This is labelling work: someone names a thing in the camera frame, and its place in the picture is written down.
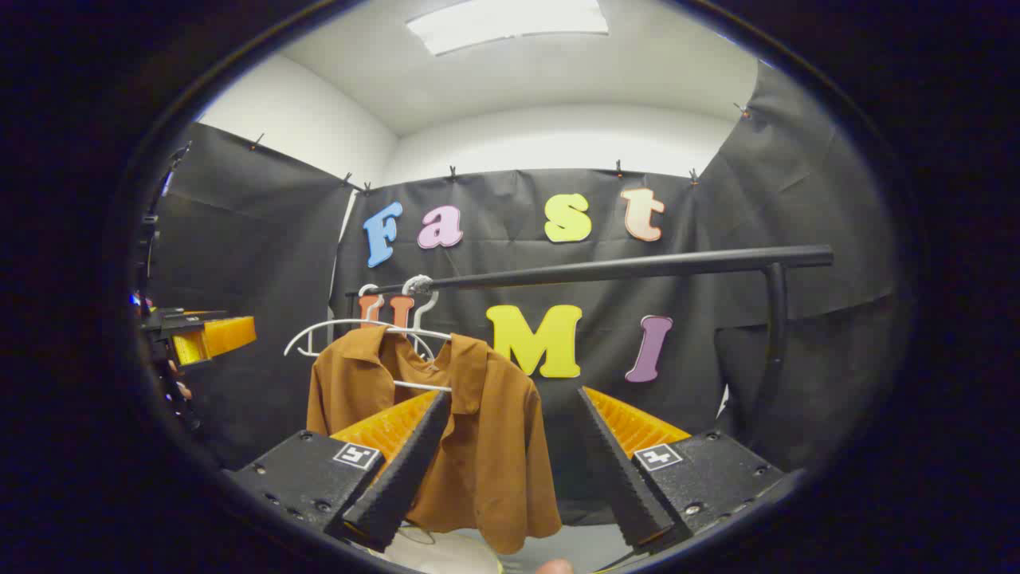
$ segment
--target brown shirt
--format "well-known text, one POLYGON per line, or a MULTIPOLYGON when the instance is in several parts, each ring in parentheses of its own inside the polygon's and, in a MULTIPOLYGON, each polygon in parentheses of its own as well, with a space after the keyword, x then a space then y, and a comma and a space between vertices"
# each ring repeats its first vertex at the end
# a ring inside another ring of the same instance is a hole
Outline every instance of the brown shirt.
POLYGON ((500 554, 560 529, 542 401, 531 379, 484 342, 454 334, 431 368, 385 326, 351 331, 312 366, 308 430, 330 435, 425 393, 394 379, 453 389, 408 521, 436 532, 477 528, 500 554))

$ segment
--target fluorescent light panel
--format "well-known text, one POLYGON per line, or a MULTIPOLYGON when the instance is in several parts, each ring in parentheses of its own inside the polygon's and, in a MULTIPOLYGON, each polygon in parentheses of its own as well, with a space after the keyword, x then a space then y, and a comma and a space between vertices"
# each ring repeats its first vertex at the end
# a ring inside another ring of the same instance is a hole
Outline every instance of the fluorescent light panel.
POLYGON ((532 34, 609 34, 596 0, 468 0, 407 22, 434 55, 532 34))

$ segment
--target black metal rod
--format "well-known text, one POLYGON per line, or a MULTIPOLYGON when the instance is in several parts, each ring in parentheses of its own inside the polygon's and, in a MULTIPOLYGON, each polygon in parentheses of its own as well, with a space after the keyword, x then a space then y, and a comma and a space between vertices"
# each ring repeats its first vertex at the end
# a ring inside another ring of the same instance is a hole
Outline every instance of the black metal rod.
MULTIPOLYGON (((773 263, 781 264, 784 267, 825 266, 832 264, 832 248, 828 245, 699 251, 436 278, 429 283, 429 289, 478 290, 493 289, 493 286, 608 280, 638 276, 734 272, 760 270, 773 263)), ((377 286, 377 289, 366 290, 365 293, 372 295, 398 294, 403 290, 403 283, 386 284, 377 286)))
MULTIPOLYGON (((751 435, 759 436, 762 421, 769 416, 779 394, 779 377, 786 358, 786 269, 782 263, 772 263, 763 269, 768 292, 768 348, 765 350, 765 371, 752 411, 751 435)), ((757 440, 748 447, 757 448, 757 440)))

